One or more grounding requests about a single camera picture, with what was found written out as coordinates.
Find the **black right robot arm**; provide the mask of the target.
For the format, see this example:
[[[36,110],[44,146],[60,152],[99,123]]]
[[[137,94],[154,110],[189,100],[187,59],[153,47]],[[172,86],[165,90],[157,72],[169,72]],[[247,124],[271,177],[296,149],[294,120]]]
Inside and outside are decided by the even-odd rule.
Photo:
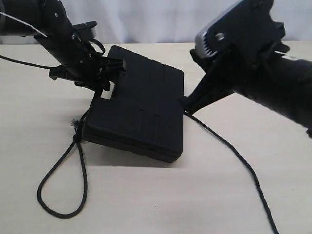
[[[204,76],[181,100],[186,115],[233,93],[312,132],[312,63],[293,59],[272,0],[239,0],[206,24],[190,51]]]

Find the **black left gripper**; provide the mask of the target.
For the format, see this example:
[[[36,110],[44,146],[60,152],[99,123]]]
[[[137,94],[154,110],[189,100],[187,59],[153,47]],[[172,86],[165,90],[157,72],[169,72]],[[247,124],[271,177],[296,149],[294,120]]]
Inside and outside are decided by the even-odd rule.
[[[118,58],[103,57],[105,48],[95,39],[96,21],[73,25],[67,40],[56,36],[35,36],[39,44],[59,63],[49,70],[52,80],[58,78],[72,81],[76,86],[95,89],[95,97],[103,91],[110,91],[111,82],[115,83],[114,72],[125,72],[126,61]]]

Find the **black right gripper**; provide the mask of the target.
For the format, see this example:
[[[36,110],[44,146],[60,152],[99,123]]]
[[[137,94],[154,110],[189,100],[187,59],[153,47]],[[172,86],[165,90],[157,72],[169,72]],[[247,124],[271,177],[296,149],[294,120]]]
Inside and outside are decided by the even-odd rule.
[[[234,92],[226,83],[226,68],[256,68],[263,56],[285,54],[285,24],[271,16],[272,0],[238,0],[195,35],[192,59],[205,72],[193,92],[178,100],[184,112],[194,114]]]

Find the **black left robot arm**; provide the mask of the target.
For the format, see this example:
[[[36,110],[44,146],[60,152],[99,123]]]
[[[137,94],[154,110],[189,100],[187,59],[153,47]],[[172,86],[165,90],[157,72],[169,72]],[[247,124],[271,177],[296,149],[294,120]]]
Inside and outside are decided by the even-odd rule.
[[[126,62],[104,56],[96,25],[96,21],[72,24],[60,0],[0,2],[1,36],[33,37],[59,62],[48,67],[51,79],[68,80],[96,93],[115,91]]]

